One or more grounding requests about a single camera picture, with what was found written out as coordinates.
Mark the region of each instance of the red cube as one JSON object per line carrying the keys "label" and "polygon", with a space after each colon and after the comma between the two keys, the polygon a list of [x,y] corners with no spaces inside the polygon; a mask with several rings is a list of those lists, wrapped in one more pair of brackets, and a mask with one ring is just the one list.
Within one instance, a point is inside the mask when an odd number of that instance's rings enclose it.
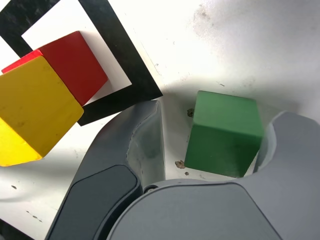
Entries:
{"label": "red cube", "polygon": [[39,47],[4,68],[2,72],[6,73],[38,56],[47,60],[81,106],[108,80],[79,31]]}

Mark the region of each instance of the wooden cube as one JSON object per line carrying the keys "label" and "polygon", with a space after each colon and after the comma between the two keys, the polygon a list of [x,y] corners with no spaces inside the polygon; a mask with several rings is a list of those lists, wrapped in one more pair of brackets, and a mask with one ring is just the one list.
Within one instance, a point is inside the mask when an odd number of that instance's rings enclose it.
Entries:
{"label": "wooden cube", "polygon": [[43,158],[83,112],[43,56],[1,75],[0,166]]}
{"label": "wooden cube", "polygon": [[2,70],[3,73],[43,56],[81,106],[106,83],[108,77],[79,31],[50,42]]}
{"label": "wooden cube", "polygon": [[199,91],[184,165],[243,177],[264,135],[256,101]]}

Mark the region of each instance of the black border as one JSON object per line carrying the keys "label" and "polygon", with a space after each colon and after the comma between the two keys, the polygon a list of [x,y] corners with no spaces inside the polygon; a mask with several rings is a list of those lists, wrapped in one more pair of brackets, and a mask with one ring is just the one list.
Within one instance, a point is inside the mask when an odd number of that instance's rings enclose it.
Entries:
{"label": "black border", "polygon": [[[22,34],[59,1],[11,0],[0,12],[0,36],[19,57],[32,51]],[[85,105],[78,121],[80,126],[161,97],[163,94],[110,3],[107,0],[78,1],[131,82],[130,86]]]}

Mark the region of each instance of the green cube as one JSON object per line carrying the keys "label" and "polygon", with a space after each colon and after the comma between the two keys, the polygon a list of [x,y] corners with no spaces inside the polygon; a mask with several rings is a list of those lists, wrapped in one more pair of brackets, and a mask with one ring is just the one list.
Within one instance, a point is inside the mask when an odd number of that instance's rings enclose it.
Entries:
{"label": "green cube", "polygon": [[243,177],[264,135],[253,99],[199,91],[184,165]]}

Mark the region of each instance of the yellow block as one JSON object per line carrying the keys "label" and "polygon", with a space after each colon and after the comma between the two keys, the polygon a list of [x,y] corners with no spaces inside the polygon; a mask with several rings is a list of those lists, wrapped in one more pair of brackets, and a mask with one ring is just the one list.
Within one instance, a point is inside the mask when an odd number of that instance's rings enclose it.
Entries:
{"label": "yellow block", "polygon": [[0,166],[43,158],[84,110],[43,56],[0,76]]}

